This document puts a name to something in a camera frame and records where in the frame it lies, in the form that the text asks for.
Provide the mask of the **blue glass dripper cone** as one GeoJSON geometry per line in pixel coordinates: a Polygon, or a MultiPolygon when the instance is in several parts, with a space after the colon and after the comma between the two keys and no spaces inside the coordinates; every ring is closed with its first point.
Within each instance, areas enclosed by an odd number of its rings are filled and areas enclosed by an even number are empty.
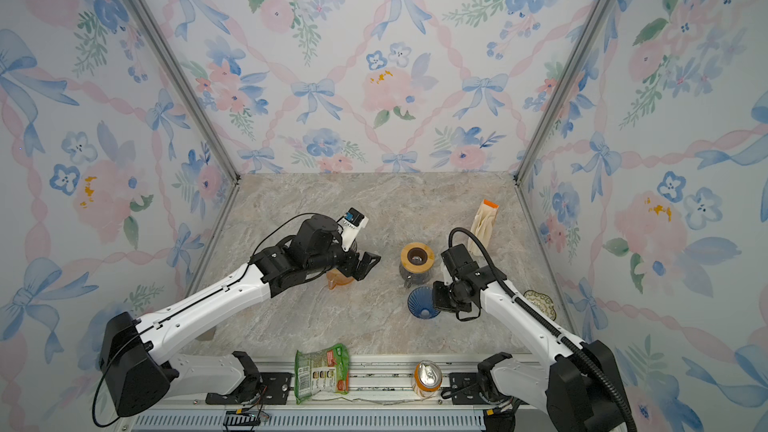
{"type": "Polygon", "coordinates": [[[432,287],[427,285],[417,287],[409,293],[407,308],[412,316],[421,320],[430,320],[440,314],[434,304],[432,287]]]}

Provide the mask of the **coffee filter paper pack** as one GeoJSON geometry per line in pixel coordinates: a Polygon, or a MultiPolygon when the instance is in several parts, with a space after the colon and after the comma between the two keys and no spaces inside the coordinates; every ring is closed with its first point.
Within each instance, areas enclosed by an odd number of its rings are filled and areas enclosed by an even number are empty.
{"type": "Polygon", "coordinates": [[[489,245],[498,210],[499,206],[497,204],[484,200],[475,214],[470,232],[484,247],[489,245]]]}

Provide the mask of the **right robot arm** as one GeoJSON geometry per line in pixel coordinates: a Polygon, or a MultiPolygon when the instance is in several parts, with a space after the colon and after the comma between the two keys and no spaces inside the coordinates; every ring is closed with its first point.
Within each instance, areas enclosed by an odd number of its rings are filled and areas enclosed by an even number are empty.
{"type": "Polygon", "coordinates": [[[462,245],[442,252],[446,281],[433,285],[437,309],[466,315],[472,309],[509,329],[537,361],[528,366],[499,352],[477,366],[476,388],[499,412],[522,402],[549,417],[558,431],[637,428],[613,353],[566,331],[519,293],[492,263],[479,265],[462,245]]]}

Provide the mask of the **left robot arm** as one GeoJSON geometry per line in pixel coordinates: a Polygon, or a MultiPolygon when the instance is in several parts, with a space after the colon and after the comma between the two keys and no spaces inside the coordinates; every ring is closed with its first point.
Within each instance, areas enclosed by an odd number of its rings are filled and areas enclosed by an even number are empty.
{"type": "Polygon", "coordinates": [[[301,213],[297,233],[273,246],[259,243],[250,258],[214,284],[159,311],[124,312],[106,326],[99,384],[118,417],[138,415],[177,395],[205,393],[236,404],[253,404],[268,387],[245,352],[192,357],[182,349],[231,316],[304,285],[332,270],[363,280],[380,256],[359,252],[358,234],[369,219],[355,208],[341,218],[301,213]]]}

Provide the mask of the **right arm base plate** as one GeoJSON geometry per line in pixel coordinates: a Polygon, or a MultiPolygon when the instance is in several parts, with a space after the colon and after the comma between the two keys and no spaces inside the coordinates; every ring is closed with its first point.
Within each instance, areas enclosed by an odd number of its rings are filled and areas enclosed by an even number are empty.
{"type": "Polygon", "coordinates": [[[477,374],[473,372],[452,372],[448,374],[447,384],[442,387],[440,397],[452,405],[492,406],[480,389],[477,374]]]}

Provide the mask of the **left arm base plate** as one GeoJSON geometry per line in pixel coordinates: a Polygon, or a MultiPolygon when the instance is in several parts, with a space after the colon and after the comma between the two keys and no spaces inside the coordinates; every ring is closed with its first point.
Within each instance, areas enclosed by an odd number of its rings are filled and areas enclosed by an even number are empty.
{"type": "Polygon", "coordinates": [[[285,372],[263,372],[258,380],[247,377],[229,394],[208,393],[206,405],[286,405],[292,391],[293,375],[285,372]]]}

